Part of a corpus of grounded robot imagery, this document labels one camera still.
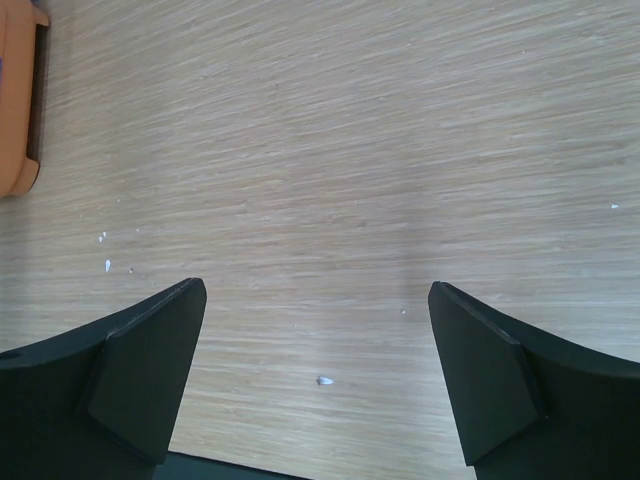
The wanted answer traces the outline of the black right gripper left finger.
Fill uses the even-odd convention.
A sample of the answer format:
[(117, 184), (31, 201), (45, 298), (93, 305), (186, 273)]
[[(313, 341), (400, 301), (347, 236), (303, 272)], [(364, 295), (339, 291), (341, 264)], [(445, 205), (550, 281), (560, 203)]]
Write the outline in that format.
[(1, 354), (4, 479), (150, 479), (169, 451), (207, 302), (185, 279)]

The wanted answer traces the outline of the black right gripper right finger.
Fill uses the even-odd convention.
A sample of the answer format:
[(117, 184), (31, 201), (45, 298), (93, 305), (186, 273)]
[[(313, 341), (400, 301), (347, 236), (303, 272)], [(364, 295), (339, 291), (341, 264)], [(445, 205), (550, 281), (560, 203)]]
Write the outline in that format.
[(431, 326), (479, 479), (636, 479), (639, 365), (519, 321), (445, 282)]

